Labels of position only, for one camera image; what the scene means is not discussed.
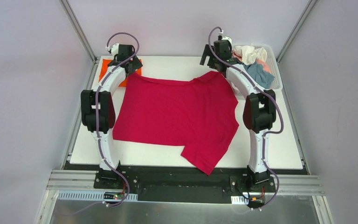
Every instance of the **red fabric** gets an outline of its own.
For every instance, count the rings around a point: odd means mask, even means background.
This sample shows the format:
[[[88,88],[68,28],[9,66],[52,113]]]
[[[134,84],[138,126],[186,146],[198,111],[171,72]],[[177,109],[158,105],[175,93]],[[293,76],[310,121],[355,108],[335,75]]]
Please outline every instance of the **red fabric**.
[[[209,175],[238,129],[237,103],[228,82],[215,71],[188,82],[133,74],[113,138],[185,146],[181,155]]]

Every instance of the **white table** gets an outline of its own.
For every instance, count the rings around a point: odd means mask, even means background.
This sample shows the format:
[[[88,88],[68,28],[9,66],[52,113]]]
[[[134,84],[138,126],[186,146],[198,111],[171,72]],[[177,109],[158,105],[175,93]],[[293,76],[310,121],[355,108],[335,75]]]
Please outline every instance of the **white table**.
[[[111,59],[103,56],[96,71],[93,86],[98,83],[102,60]],[[170,57],[170,56],[140,56],[142,59],[142,75],[145,77],[189,81],[199,77],[211,69],[200,65],[200,57]],[[125,88],[119,87],[113,95],[113,104],[116,116],[118,116],[124,97]],[[240,125],[235,134],[227,153],[219,161],[219,168],[245,168],[249,162],[250,139],[249,131],[242,121],[242,113],[245,100],[238,98],[235,116]],[[281,109],[284,131],[270,135],[268,146],[268,161],[274,169],[302,169],[300,154],[290,124],[288,111],[281,91],[276,92],[276,102]],[[272,130],[279,130],[280,121],[277,117]],[[127,141],[115,141],[120,162],[122,165],[139,166],[170,166],[170,167],[193,167],[185,158],[180,156],[184,147],[162,146]],[[71,164],[99,164],[99,155],[96,143],[87,130],[81,125],[75,146],[70,159]]]

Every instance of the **blue cloth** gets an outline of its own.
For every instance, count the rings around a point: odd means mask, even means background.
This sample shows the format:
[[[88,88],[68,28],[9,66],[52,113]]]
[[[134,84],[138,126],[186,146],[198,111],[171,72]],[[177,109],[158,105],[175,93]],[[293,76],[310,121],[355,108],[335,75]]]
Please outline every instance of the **blue cloth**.
[[[255,62],[251,65],[244,64],[243,67],[261,87],[264,89],[270,88],[275,77],[271,73],[264,71],[261,64]]]

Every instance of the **white wall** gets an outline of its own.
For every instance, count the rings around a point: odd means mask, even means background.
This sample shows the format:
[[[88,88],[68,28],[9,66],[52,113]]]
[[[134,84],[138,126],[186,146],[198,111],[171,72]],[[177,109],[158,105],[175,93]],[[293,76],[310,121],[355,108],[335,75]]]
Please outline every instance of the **white wall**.
[[[221,26],[234,43],[268,44],[278,55],[308,0],[69,2],[98,56],[108,54],[106,42],[116,32],[135,35],[141,44],[139,55],[200,56],[215,26]],[[128,37],[113,41],[135,43]]]
[[[33,223],[91,62],[59,1],[0,1],[0,223]]]
[[[319,1],[280,72],[335,222],[358,223],[358,1]]]

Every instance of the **pink cloth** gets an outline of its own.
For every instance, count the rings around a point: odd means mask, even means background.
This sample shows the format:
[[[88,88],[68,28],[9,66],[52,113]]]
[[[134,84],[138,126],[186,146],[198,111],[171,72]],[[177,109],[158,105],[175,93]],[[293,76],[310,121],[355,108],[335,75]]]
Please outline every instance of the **pink cloth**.
[[[181,155],[209,175],[238,129],[237,103],[228,82],[215,71],[188,82],[133,74],[113,138],[185,146]]]

